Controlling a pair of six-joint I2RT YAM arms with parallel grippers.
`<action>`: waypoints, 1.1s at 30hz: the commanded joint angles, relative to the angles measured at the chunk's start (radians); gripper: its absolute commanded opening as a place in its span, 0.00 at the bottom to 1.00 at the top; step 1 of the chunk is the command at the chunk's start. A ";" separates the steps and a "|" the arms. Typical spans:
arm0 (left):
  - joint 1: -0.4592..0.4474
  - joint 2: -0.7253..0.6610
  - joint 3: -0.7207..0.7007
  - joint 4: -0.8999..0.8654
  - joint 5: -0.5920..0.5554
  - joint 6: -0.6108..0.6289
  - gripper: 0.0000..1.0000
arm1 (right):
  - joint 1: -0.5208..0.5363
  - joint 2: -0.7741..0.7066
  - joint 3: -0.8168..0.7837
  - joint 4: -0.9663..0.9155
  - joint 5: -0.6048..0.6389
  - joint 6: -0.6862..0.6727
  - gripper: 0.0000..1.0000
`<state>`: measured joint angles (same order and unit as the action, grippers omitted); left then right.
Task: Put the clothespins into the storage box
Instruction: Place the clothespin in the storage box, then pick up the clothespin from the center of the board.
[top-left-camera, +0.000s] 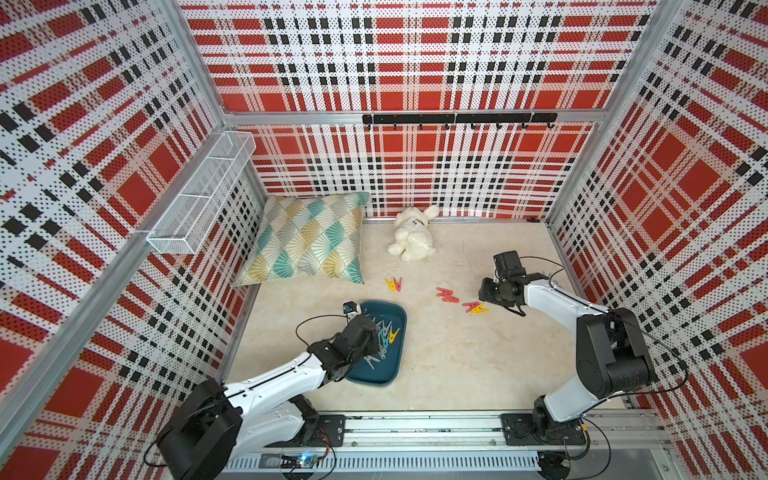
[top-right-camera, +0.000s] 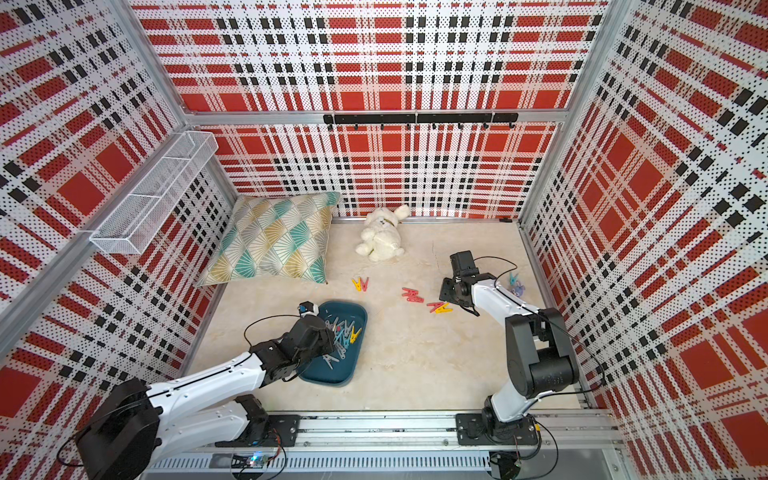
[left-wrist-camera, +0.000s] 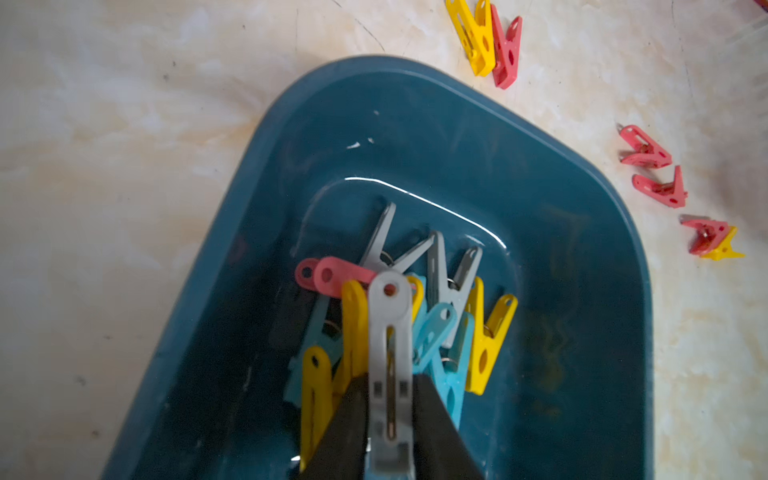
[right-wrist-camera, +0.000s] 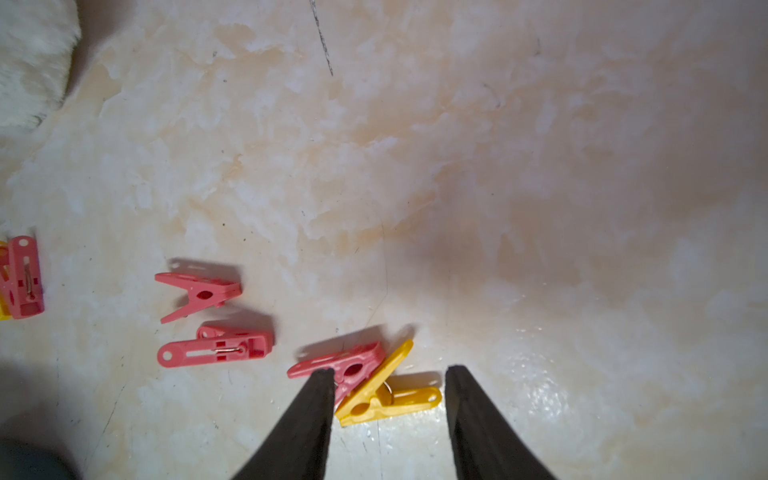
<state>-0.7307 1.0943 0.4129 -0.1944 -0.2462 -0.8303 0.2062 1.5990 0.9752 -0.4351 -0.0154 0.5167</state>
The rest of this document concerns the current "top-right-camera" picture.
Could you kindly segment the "teal plastic storage box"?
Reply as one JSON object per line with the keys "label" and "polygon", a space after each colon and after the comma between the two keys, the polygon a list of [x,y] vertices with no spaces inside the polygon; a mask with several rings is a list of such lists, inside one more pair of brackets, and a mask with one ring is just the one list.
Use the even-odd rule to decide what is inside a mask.
{"label": "teal plastic storage box", "polygon": [[334,351],[315,358],[299,377],[317,385],[342,387],[354,375],[368,315],[361,305],[345,301],[327,301],[319,307],[319,313],[333,334]]}

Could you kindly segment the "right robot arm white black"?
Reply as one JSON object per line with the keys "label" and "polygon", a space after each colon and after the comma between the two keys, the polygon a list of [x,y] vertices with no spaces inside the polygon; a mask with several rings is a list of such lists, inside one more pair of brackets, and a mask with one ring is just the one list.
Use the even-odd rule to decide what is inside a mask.
{"label": "right robot arm white black", "polygon": [[491,439],[511,439],[532,420],[534,404],[579,382],[573,342],[559,310],[523,301],[491,274],[446,277],[439,299],[475,316],[484,311],[504,327],[509,380],[482,411]]}

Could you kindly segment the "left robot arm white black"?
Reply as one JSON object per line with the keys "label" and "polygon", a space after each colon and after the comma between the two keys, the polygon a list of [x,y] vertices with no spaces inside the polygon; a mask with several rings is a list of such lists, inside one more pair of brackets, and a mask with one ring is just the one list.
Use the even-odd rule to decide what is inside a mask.
{"label": "left robot arm white black", "polygon": [[263,423],[253,391],[289,380],[334,349],[332,331],[306,313],[281,337],[220,365],[154,384],[127,380],[74,435],[81,466],[90,479],[136,479],[168,457],[238,440]]}

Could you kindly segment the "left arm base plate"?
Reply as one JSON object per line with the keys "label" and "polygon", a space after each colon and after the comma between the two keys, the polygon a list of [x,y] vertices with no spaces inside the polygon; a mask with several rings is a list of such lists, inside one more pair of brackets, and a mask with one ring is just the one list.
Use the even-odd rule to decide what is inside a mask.
{"label": "left arm base plate", "polygon": [[299,415],[267,415],[251,420],[238,438],[247,447],[293,447],[299,432]]}

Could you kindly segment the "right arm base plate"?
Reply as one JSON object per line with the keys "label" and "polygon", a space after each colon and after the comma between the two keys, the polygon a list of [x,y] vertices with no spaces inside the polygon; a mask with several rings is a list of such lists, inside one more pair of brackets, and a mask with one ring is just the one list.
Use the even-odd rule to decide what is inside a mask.
{"label": "right arm base plate", "polygon": [[499,422],[492,411],[455,415],[458,443],[461,446],[536,446],[539,433],[531,416]]}

